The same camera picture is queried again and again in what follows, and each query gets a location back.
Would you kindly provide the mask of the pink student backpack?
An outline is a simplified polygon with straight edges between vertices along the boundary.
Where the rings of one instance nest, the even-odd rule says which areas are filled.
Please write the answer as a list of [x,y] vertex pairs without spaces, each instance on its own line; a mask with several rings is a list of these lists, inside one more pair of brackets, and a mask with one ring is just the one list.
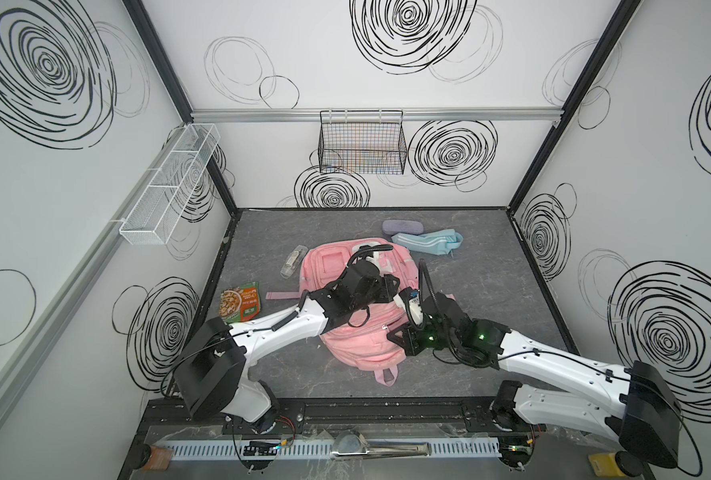
[[[297,300],[308,290],[313,292],[336,280],[352,255],[363,247],[387,245],[381,238],[363,238],[328,243],[310,250],[305,256],[296,292],[268,292],[267,300]],[[401,261],[399,288],[419,288],[419,270],[409,250],[395,244],[395,256]],[[407,323],[407,313],[395,302],[371,304],[369,311],[355,312],[352,322],[321,335],[331,354],[341,362],[375,374],[375,380],[392,386],[397,380],[397,366],[407,358],[403,349],[387,340],[387,332]]]

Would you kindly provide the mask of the purple glasses case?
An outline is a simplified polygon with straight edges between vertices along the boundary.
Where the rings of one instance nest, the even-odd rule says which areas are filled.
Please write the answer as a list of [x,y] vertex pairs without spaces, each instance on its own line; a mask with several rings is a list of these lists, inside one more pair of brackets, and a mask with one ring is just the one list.
[[421,235],[425,233],[425,226],[415,220],[388,219],[381,224],[381,231],[389,237],[397,234]]

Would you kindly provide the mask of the light blue pouch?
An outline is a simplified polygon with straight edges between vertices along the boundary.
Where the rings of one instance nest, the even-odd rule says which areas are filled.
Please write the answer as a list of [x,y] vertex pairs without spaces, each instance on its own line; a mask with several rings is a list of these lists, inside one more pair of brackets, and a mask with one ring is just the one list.
[[463,235],[455,229],[444,229],[419,235],[398,233],[391,238],[391,242],[403,246],[411,252],[445,256],[461,247]]

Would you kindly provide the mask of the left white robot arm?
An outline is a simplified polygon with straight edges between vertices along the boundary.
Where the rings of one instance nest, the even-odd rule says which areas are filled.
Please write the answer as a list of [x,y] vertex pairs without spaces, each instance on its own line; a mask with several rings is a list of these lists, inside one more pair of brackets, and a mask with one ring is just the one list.
[[298,341],[351,323],[355,313],[397,295],[399,280],[381,272],[375,254],[391,244],[363,246],[334,281],[304,292],[297,305],[249,322],[205,322],[184,347],[172,374],[189,416],[195,421],[218,414],[240,418],[260,433],[275,426],[280,406],[270,388],[249,380],[264,357]]

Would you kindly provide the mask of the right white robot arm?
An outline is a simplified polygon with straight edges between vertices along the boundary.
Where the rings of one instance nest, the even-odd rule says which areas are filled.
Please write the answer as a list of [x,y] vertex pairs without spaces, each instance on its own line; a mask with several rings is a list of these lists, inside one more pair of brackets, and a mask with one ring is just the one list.
[[491,412],[501,427],[551,424],[607,436],[639,460],[679,468],[679,440],[689,431],[679,400],[651,364],[605,363],[537,342],[505,324],[473,319],[457,301],[431,285],[427,266],[411,287],[387,276],[387,296],[407,323],[387,334],[407,356],[447,350],[453,361],[475,369],[507,371],[555,387],[531,389],[519,382],[501,386]]

